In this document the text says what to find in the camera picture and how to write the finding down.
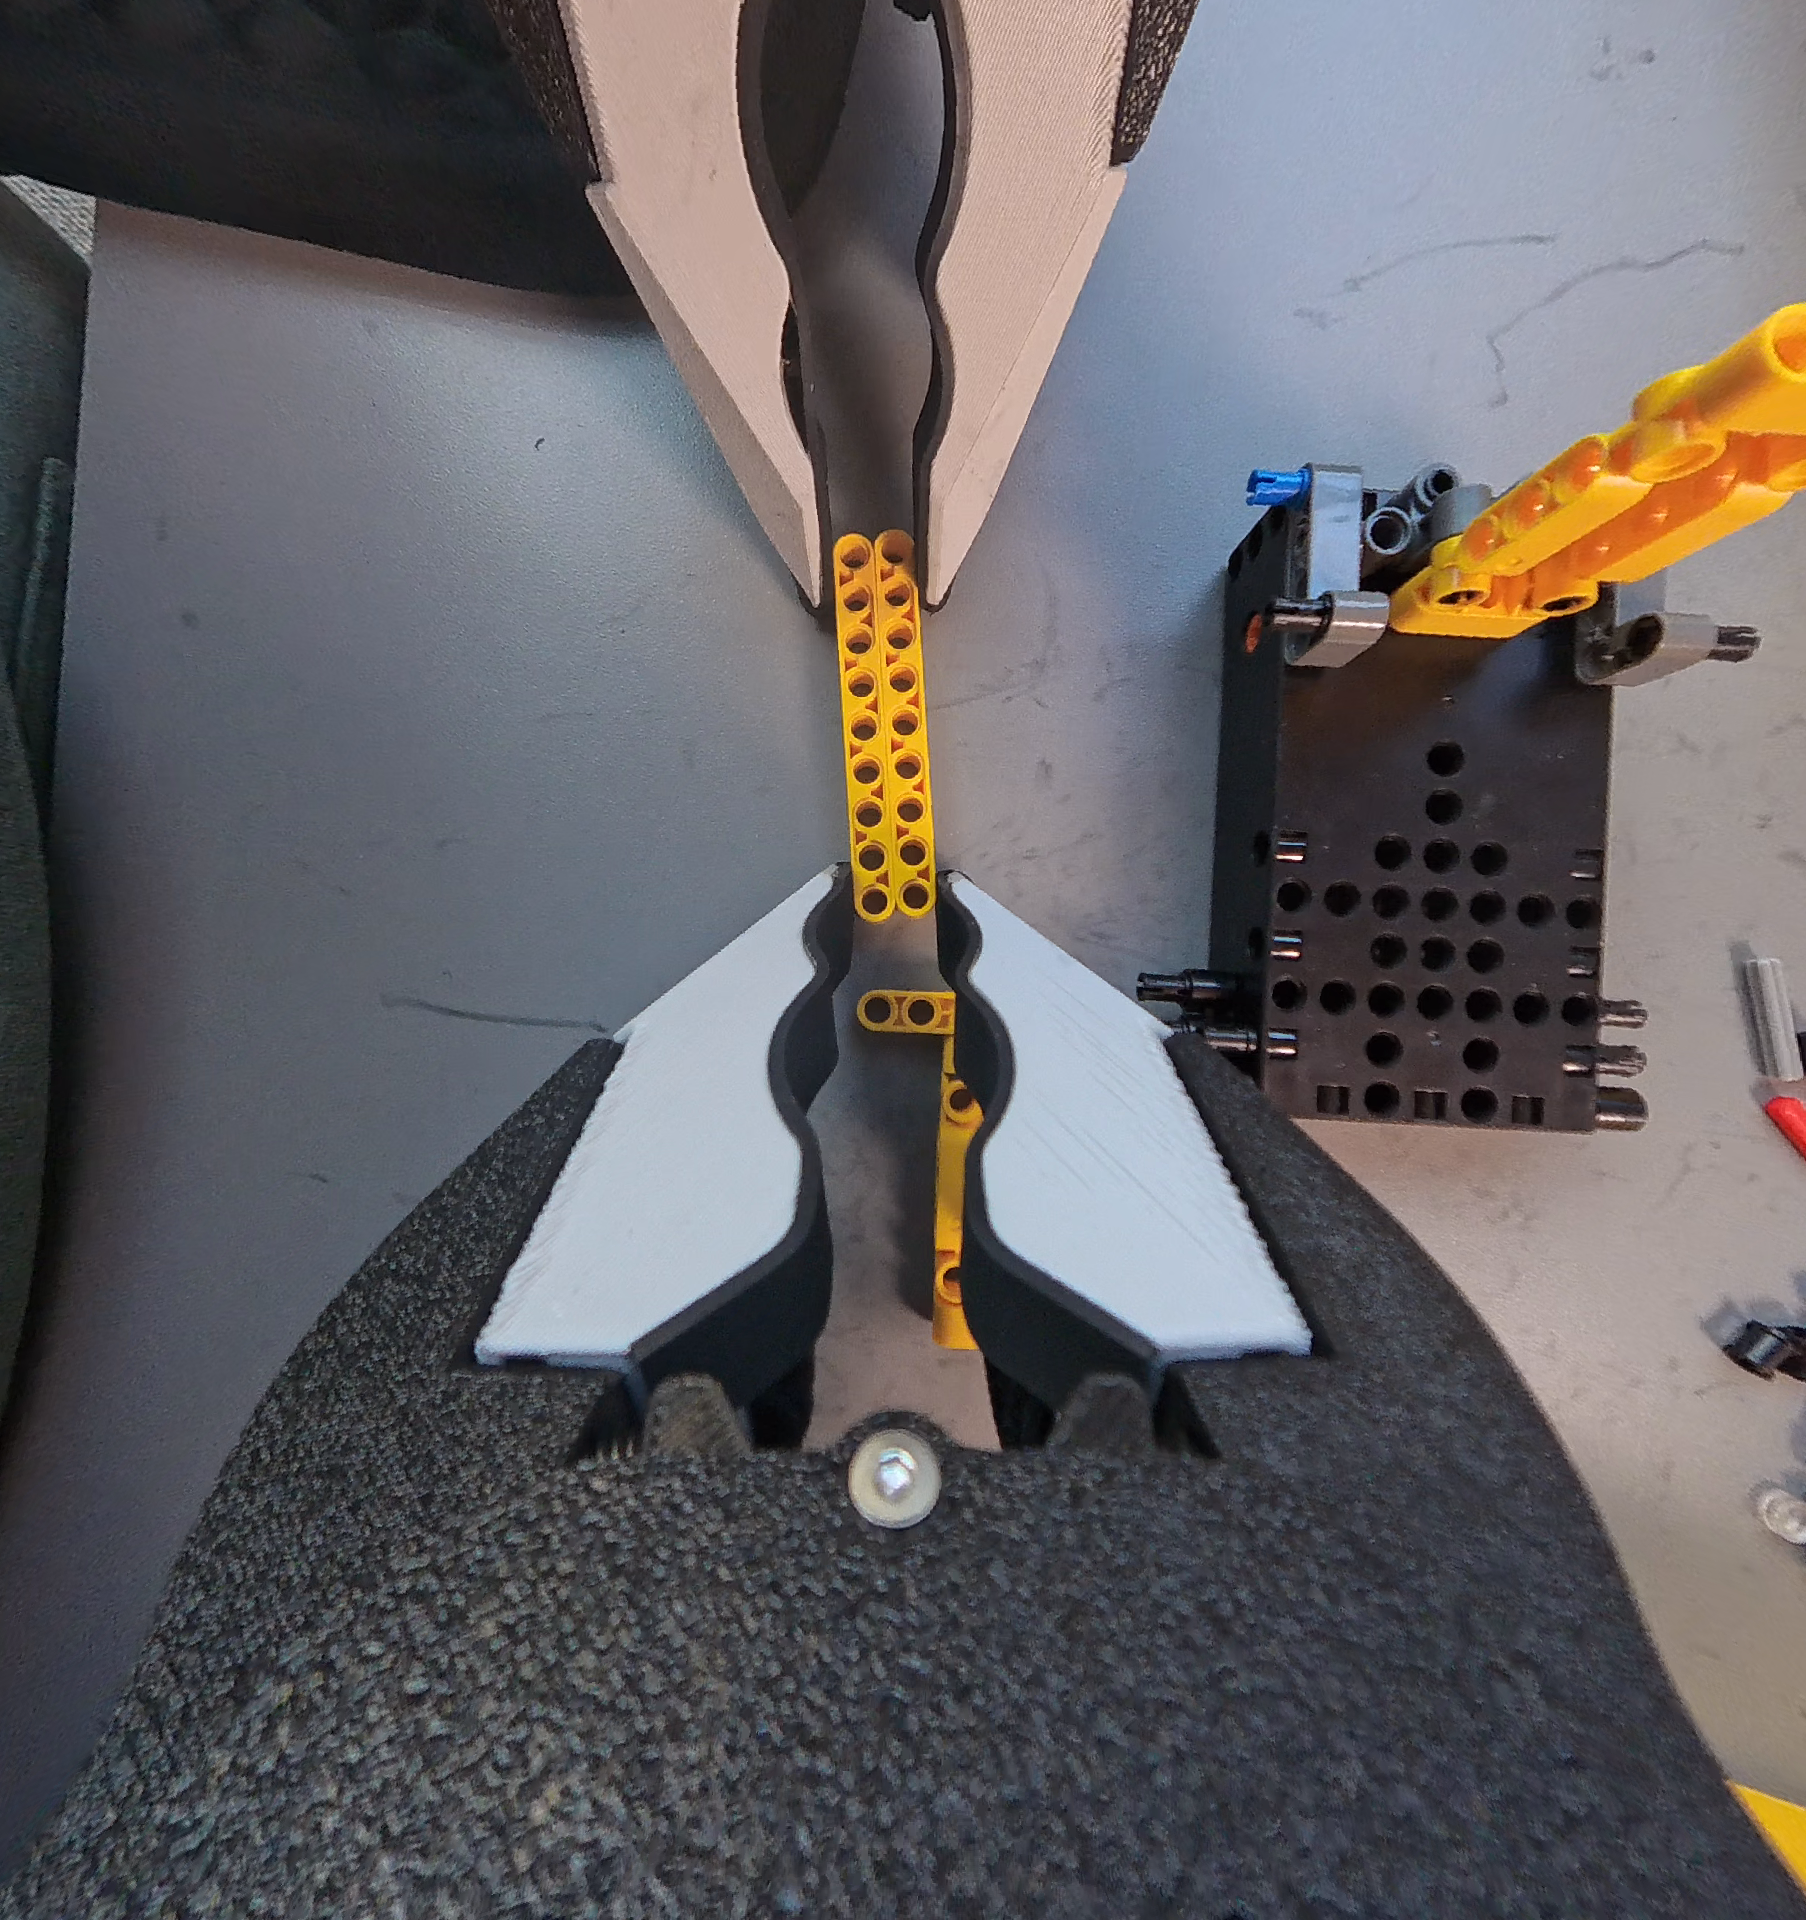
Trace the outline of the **yellow lego panel brick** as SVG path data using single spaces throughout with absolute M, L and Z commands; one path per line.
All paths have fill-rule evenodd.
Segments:
M 963 1168 L 982 1106 L 957 1074 L 955 1039 L 943 1039 L 935 1213 L 931 1338 L 941 1348 L 976 1351 L 963 1315 Z

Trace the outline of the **black lego base assembly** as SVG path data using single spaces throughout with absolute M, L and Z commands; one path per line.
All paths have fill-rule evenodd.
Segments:
M 1496 493 L 1260 470 L 1226 565 L 1207 960 L 1135 993 L 1289 1117 L 1634 1131 L 1611 716 L 1750 659 L 1666 570 L 1806 493 L 1806 304 Z

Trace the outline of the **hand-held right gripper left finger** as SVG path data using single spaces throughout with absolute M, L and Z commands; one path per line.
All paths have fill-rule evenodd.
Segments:
M 608 1371 L 634 1399 L 704 1372 L 755 1404 L 814 1356 L 833 1238 L 808 1111 L 850 922 L 827 867 L 615 1031 L 477 1362 Z

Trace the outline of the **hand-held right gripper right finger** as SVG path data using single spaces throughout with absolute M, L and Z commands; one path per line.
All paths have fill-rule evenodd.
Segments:
M 1133 1000 L 993 900 L 938 878 L 955 1066 L 982 1109 L 963 1174 L 963 1311 L 1041 1404 L 1089 1374 L 1307 1353 L 1274 1265 L 1168 1048 Z

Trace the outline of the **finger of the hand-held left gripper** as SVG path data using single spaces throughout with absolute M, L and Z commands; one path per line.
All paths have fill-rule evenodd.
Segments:
M 567 3 L 593 210 L 814 610 L 833 519 L 794 207 L 839 126 L 861 23 L 861 3 Z
M 1124 186 L 1128 2 L 903 6 L 938 31 L 944 129 L 915 249 L 931 332 L 915 559 L 938 606 L 1001 488 Z

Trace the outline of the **person's dark trousers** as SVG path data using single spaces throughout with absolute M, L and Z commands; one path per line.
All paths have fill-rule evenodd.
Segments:
M 630 290 L 483 2 L 0 2 L 0 172 L 487 284 Z

